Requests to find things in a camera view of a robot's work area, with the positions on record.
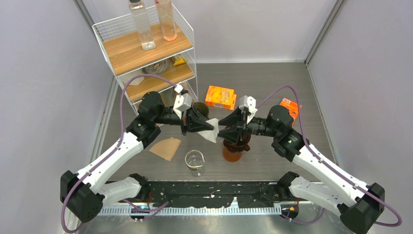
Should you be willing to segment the amber brown glass dripper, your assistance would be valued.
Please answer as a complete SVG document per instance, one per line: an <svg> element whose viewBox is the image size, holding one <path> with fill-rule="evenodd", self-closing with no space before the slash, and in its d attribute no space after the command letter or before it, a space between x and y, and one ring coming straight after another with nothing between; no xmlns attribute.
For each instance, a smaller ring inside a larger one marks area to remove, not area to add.
<svg viewBox="0 0 413 234"><path fill-rule="evenodd" d="M248 145L251 139L251 135L247 134L246 138L243 140L238 140L237 143L231 143L228 140L224 139L224 147L231 153L241 153L243 151L249 151L250 146Z"/></svg>

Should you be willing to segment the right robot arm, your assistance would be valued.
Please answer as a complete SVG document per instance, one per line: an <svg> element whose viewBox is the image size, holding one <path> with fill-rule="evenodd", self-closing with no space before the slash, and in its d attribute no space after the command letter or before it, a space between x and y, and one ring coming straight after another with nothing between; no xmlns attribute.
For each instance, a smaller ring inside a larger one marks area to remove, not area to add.
<svg viewBox="0 0 413 234"><path fill-rule="evenodd" d="M225 126L219 137L237 144L248 135L273 138L274 151L304 168L322 185L312 183L294 172L278 181L278 194L284 200L293 197L311 201L337 215L356 234L366 234L384 211L385 190L378 183L367 184L348 174L326 158L308 139L293 129L293 117L281 105L273 106L266 118L254 117L247 107L219 121Z"/></svg>

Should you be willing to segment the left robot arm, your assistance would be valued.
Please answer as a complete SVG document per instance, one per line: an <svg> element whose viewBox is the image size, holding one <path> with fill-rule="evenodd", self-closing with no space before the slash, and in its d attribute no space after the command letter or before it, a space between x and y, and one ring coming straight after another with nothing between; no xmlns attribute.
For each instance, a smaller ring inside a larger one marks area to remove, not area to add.
<svg viewBox="0 0 413 234"><path fill-rule="evenodd" d="M151 91L143 96L138 116L126 127L119 140L95 161L73 173L66 171L60 179L60 196L82 223L93 220L107 205L126 198L143 202L149 197L144 178L132 174L124 180L106 184L108 179L130 158L146 149L161 133L160 125L176 125L183 134L198 133L216 142L218 119L207 119L192 102L188 93L177 95L174 105L166 107L161 95Z"/></svg>

